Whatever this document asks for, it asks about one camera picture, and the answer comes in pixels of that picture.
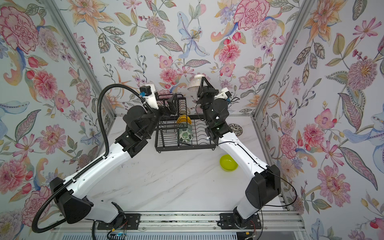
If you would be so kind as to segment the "pink striped ceramic bowl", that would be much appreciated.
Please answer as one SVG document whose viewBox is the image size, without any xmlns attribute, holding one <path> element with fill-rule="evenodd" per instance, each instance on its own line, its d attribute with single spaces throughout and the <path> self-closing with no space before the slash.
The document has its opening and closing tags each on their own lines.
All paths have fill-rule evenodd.
<svg viewBox="0 0 384 240">
<path fill-rule="evenodd" d="M 205 77 L 202 74 L 195 75 L 192 80 L 190 80 L 188 91 L 197 92 L 202 82 L 202 78 Z"/>
</svg>

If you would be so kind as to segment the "black wire dish rack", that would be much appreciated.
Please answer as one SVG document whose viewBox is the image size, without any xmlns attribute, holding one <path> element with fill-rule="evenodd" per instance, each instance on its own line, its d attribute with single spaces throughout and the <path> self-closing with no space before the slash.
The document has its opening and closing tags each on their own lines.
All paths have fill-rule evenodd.
<svg viewBox="0 0 384 240">
<path fill-rule="evenodd" d="M 155 135 L 155 149 L 159 152 L 203 150 L 216 148 L 205 132 L 201 115 L 190 115 L 187 100 L 181 94 L 160 94 L 160 107 L 169 107 L 171 115 L 162 117 Z"/>
</svg>

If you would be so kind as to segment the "yellow plastic bowl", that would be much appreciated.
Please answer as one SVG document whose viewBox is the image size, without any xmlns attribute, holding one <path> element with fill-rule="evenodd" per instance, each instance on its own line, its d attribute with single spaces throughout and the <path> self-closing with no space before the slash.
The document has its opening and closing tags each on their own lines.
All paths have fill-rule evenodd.
<svg viewBox="0 0 384 240">
<path fill-rule="evenodd" d="M 190 117 L 188 117 L 187 115 L 181 115 L 177 119 L 177 124 L 183 124 L 183 123 L 187 123 L 187 124 L 191 125 L 192 121 L 191 121 Z"/>
</svg>

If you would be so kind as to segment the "green leaf pattern bowl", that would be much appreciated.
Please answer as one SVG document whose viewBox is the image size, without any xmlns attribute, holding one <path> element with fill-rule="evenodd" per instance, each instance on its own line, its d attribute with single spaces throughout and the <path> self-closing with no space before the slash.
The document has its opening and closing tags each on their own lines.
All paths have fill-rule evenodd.
<svg viewBox="0 0 384 240">
<path fill-rule="evenodd" d="M 178 125 L 179 128 L 179 141 L 183 144 L 191 144 L 193 139 L 192 126 L 183 123 Z"/>
</svg>

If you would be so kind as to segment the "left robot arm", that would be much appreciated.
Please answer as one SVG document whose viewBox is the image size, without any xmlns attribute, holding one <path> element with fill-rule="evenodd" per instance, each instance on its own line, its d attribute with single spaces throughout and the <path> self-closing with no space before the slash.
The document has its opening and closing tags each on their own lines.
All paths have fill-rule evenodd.
<svg viewBox="0 0 384 240">
<path fill-rule="evenodd" d="M 130 91 L 142 105 L 130 108 L 124 116 L 126 130 L 109 145 L 102 120 L 101 106 L 104 95 L 113 88 Z M 65 178 L 55 178 L 50 183 L 52 195 L 42 204 L 32 221 L 34 233 L 47 232 L 63 223 L 74 224 L 83 219 L 104 222 L 114 229 L 124 226 L 128 219 L 122 208 L 114 202 L 94 202 L 89 197 L 93 189 L 105 176 L 124 162 L 140 153 L 148 144 L 153 132 L 163 116 L 177 113 L 177 94 L 173 94 L 165 106 L 158 106 L 159 95 L 154 85 L 144 85 L 136 92 L 121 84 L 105 87 L 98 98 L 97 116 L 105 143 L 105 152 L 91 161 L 77 173 Z M 64 218 L 48 227 L 39 228 L 39 220 L 51 202 L 55 202 Z"/>
</svg>

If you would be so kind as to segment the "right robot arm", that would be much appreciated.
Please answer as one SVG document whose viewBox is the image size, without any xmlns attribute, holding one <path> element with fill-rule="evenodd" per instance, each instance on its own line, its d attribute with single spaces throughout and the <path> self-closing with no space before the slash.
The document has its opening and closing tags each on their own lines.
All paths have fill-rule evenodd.
<svg viewBox="0 0 384 240">
<path fill-rule="evenodd" d="M 234 159 L 250 181 L 244 197 L 233 210 L 237 224 L 246 223 L 281 193 L 280 169 L 257 158 L 227 124 L 230 91 L 215 89 L 204 75 L 196 75 L 194 79 L 199 84 L 197 103 L 203 111 L 208 137 Z"/>
</svg>

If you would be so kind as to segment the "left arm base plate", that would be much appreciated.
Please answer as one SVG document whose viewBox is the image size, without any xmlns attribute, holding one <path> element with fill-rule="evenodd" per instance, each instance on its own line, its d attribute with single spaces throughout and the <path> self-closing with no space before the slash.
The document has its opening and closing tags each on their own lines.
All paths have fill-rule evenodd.
<svg viewBox="0 0 384 240">
<path fill-rule="evenodd" d="M 138 230 L 141 214 L 118 215 L 111 223 L 99 222 L 97 230 Z"/>
</svg>

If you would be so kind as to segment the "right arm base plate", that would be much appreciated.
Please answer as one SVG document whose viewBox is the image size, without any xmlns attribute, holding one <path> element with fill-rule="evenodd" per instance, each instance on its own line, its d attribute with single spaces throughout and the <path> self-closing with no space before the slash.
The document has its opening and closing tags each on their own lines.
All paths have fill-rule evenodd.
<svg viewBox="0 0 384 240">
<path fill-rule="evenodd" d="M 247 219 L 242 219 L 235 213 L 219 214 L 217 226 L 222 230 L 260 230 L 262 228 L 259 215 L 253 214 Z"/>
</svg>

